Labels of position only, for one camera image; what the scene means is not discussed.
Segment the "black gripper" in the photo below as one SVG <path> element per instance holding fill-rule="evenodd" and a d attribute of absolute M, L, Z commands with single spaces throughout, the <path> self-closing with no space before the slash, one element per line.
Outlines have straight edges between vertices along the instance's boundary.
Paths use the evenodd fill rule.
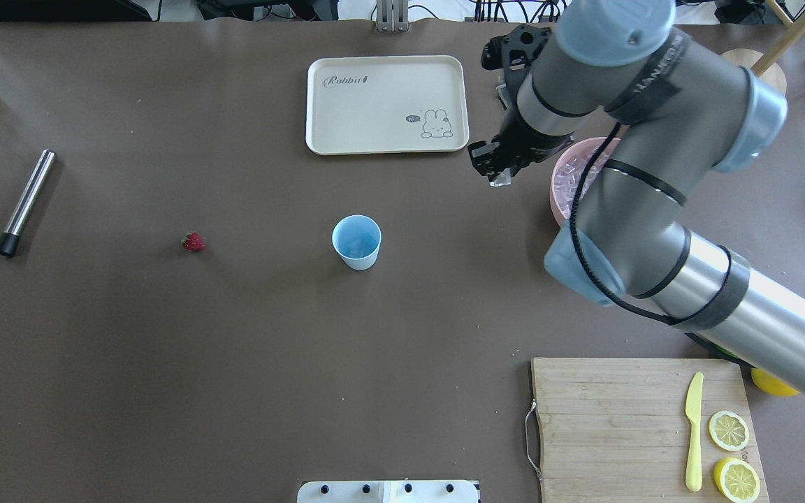
<path fill-rule="evenodd" d="M 515 105 L 511 105 L 502 118 L 500 131 L 491 141 L 470 143 L 467 155 L 481 176 L 496 179 L 505 170 L 516 175 L 520 169 L 545 161 L 572 143 L 572 133 L 540 133 L 526 122 Z"/>

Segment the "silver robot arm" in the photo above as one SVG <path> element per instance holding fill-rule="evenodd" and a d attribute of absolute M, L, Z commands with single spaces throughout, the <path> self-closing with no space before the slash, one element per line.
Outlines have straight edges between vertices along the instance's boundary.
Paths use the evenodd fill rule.
<path fill-rule="evenodd" d="M 600 305 L 622 305 L 805 395 L 805 299 L 707 241 L 678 216 L 703 177 L 745 168 L 785 123 L 785 97 L 674 28 L 673 1 L 577 1 L 553 29 L 526 24 L 481 57 L 504 71 L 498 134 L 467 148 L 491 184 L 573 141 L 603 108 L 626 127 L 545 257 Z"/>

